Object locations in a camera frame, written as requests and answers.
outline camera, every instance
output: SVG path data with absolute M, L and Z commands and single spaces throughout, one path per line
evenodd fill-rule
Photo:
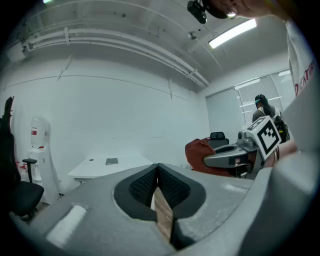
M 206 9 L 198 0 L 189 1 L 187 9 L 201 24 L 207 23 Z

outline ceiling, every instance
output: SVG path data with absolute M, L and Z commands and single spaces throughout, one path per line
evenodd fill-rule
M 188 0 L 53 0 L 39 2 L 12 33 L 21 41 L 68 28 L 104 29 L 145 39 L 188 63 L 209 82 L 222 73 L 287 49 L 286 27 L 275 17 L 256 20 L 257 28 L 212 49 L 209 40 L 244 18 L 200 24 L 188 11 Z M 191 40 L 189 32 L 196 32 Z

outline office chair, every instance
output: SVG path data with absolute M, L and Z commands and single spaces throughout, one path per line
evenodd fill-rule
M 211 133 L 208 143 L 213 149 L 216 149 L 221 146 L 228 145 L 229 140 L 226 138 L 225 134 L 222 131 L 219 131 Z
M 5 103 L 4 115 L 0 118 L 0 174 L 2 178 L 0 187 L 4 195 L 5 209 L 20 217 L 28 215 L 31 219 L 44 193 L 44 188 L 32 183 L 30 164 L 35 163 L 33 159 L 24 160 L 28 164 L 30 182 L 21 181 L 14 154 L 15 138 L 10 131 L 12 103 L 13 98 L 10 97 Z

